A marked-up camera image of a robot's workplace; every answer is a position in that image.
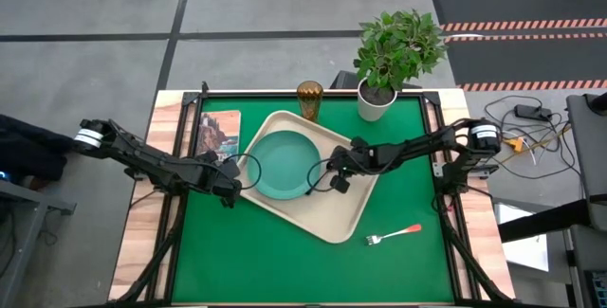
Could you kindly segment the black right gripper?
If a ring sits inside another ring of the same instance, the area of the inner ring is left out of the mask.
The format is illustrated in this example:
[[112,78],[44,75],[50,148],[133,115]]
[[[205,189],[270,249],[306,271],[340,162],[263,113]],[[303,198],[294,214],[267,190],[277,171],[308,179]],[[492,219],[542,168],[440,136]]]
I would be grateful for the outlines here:
[[336,172],[329,182],[331,189],[346,193],[350,187],[350,177],[371,175],[373,155],[370,145],[358,136],[350,141],[350,148],[335,147],[326,164],[328,172]]

